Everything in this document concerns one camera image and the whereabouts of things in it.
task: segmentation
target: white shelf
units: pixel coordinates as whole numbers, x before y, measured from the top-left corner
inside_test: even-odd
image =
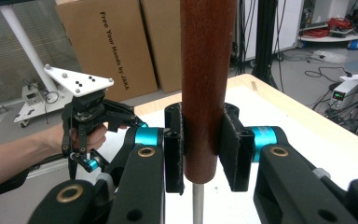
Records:
[[[305,37],[305,36],[299,36],[298,40],[301,41],[309,41],[309,42],[342,42],[342,41],[352,41],[357,40],[358,35],[347,35],[345,38],[339,38],[339,37],[321,37],[321,38],[315,38],[315,37]]]

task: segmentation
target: floor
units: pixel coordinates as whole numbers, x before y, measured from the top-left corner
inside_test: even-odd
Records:
[[[284,60],[279,63],[277,59],[274,59],[271,67],[272,75],[279,89],[301,104],[313,108],[318,99],[327,92],[329,86],[334,82],[325,77],[317,77],[318,75],[312,73],[310,74],[316,77],[307,76],[305,72],[318,72],[318,68],[322,67],[321,71],[323,74],[335,81],[339,81],[339,77],[346,75],[343,69],[339,67],[345,67],[347,71],[358,74],[358,50],[347,50],[346,46],[347,43],[309,43],[306,48],[287,50],[283,53]],[[319,56],[314,57],[315,53],[318,52],[322,52],[325,57],[323,59]],[[236,67],[232,64],[228,76],[233,77],[235,73]],[[249,64],[245,73],[252,73],[252,67]],[[176,93],[164,94],[163,91],[157,91],[127,100],[123,103],[140,105]],[[0,143],[43,130],[49,125],[60,122],[60,113],[57,112],[33,119],[27,128],[22,129],[18,124],[13,122],[20,108],[21,104],[10,105],[7,106],[7,111],[0,113]],[[327,101],[315,106],[315,111],[323,115],[324,111],[328,108]]]

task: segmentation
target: metal stand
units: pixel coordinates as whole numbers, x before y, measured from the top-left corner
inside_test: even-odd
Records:
[[[203,223],[204,185],[193,184],[193,224]]]
[[[278,89],[271,74],[272,46],[274,38],[277,0],[259,0],[257,16],[257,39],[255,46],[255,67],[252,75]]]
[[[26,125],[24,124],[28,124],[27,119],[63,108],[67,103],[71,101],[72,94],[68,95],[67,99],[65,99],[64,91],[57,91],[57,87],[55,86],[52,79],[44,72],[44,65],[42,64],[39,56],[37,55],[34,46],[32,45],[30,39],[28,38],[28,35],[25,33],[24,29],[22,28],[19,19],[17,18],[16,14],[13,11],[12,6],[0,6],[0,11],[5,17],[14,35],[19,40],[22,48],[24,49],[32,65],[34,66],[34,69],[42,79],[46,88],[48,89],[48,92],[57,92],[57,94],[50,94],[48,96],[48,100],[50,102],[55,102],[54,106],[45,106],[45,102],[32,106],[32,108],[29,108],[27,104],[24,105],[20,114],[14,121],[21,122],[21,127],[23,126],[25,127]]]

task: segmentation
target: finger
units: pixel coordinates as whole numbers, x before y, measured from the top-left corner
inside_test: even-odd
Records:
[[[102,138],[100,138],[97,142],[93,143],[93,144],[87,144],[87,151],[90,152],[90,150],[94,149],[98,149],[100,148],[103,143],[106,141],[106,137],[103,136]]]
[[[107,132],[107,129],[103,124],[98,125],[94,129],[94,131],[90,135],[87,136],[87,143],[94,144],[94,143],[99,142],[100,139],[105,136],[106,132]]]

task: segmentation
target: human arm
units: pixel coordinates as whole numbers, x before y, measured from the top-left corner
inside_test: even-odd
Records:
[[[99,148],[103,144],[106,131],[100,125],[88,136],[88,150]],[[62,136],[62,125],[58,124],[42,132],[1,144],[0,184],[43,159],[61,153]],[[74,147],[78,146],[76,134],[73,134],[73,139]]]

